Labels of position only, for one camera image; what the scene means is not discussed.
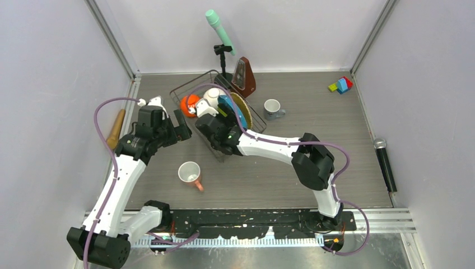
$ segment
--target red toy block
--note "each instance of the red toy block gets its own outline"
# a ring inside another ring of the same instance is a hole
[[[348,86],[348,89],[351,89],[353,87],[353,82],[351,82],[347,77],[341,77],[340,79],[344,78],[346,81],[346,85]]]

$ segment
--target orange object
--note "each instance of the orange object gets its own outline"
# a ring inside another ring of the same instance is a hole
[[[114,125],[112,126],[112,130],[110,131],[110,135],[107,138],[107,145],[111,150],[114,150],[119,143],[119,135],[120,130],[122,129],[122,123],[124,122],[125,117],[125,109],[121,109],[117,118],[115,118]]]
[[[185,182],[186,185],[191,186],[191,187],[197,187],[200,192],[204,192],[204,187],[201,185],[201,175],[193,181],[190,182]]]
[[[185,105],[187,98],[188,96],[182,98],[180,103],[180,109],[185,116],[196,117],[196,114],[191,114],[190,112],[188,112],[188,108],[194,108],[195,104],[200,100],[200,98],[198,95],[191,94],[190,98],[188,99],[188,107]]]

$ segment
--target microphone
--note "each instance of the microphone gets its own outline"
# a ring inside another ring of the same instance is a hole
[[[227,36],[226,31],[222,27],[221,20],[220,20],[218,14],[216,14],[216,12],[214,10],[208,10],[208,11],[206,11],[205,15],[206,15],[206,20],[208,21],[209,25],[211,27],[213,27],[213,29],[216,31],[216,33],[220,37],[221,41],[223,42],[223,45],[224,46],[231,46],[232,47],[231,55],[233,55],[233,56],[236,55],[236,52],[234,51],[234,46],[232,45],[231,39],[229,39],[229,36]]]
[[[388,153],[386,152],[386,140],[382,138],[376,138],[374,139],[373,144],[388,192],[397,192],[398,189],[396,188],[393,171],[391,170]]]

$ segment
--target gray mug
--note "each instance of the gray mug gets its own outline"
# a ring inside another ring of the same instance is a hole
[[[285,115],[285,109],[281,109],[281,103],[276,99],[269,99],[264,103],[264,118],[274,120]]]

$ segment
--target brown metronome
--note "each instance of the brown metronome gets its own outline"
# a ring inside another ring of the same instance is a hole
[[[252,73],[251,64],[246,57],[241,57],[237,61],[231,84],[234,92],[238,92],[244,98],[255,91],[254,74]]]

